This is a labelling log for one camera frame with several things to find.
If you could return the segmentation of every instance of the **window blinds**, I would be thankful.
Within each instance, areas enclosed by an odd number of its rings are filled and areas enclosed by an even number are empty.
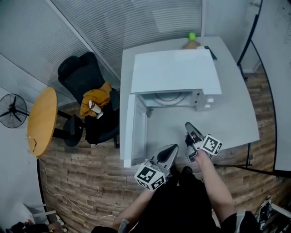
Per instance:
[[[201,0],[52,0],[120,76],[122,51],[201,34]]]
[[[3,56],[74,100],[58,82],[57,69],[65,58],[88,50],[44,0],[0,1],[0,31]],[[118,79],[100,69],[106,80],[119,85]]]

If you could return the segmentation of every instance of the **green object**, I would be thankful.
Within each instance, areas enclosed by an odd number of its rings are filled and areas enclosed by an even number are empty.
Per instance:
[[[196,40],[196,34],[195,34],[195,32],[190,32],[189,34],[188,34],[188,37],[189,37],[189,40]]]

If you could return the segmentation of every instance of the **black pants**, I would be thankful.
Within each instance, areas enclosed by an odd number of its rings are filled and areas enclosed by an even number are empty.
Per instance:
[[[176,172],[155,192],[133,232],[188,231],[202,222],[208,222],[204,230],[215,227],[204,183],[193,174]]]

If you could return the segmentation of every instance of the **black fan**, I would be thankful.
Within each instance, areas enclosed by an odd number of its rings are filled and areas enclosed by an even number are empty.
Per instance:
[[[0,100],[0,122],[8,128],[21,126],[26,117],[27,106],[24,99],[16,94],[8,94]]]

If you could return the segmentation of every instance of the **office chair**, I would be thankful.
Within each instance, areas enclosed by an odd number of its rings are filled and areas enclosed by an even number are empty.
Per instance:
[[[68,89],[79,105],[87,91],[99,89],[105,83],[96,56],[92,52],[87,52],[80,57],[70,56],[65,59],[58,69],[58,75],[59,82]],[[115,148],[119,148],[117,142],[119,104],[119,93],[112,89],[110,103],[102,108],[104,115],[99,119],[92,116],[85,117],[85,139],[89,144],[98,144],[113,138]]]

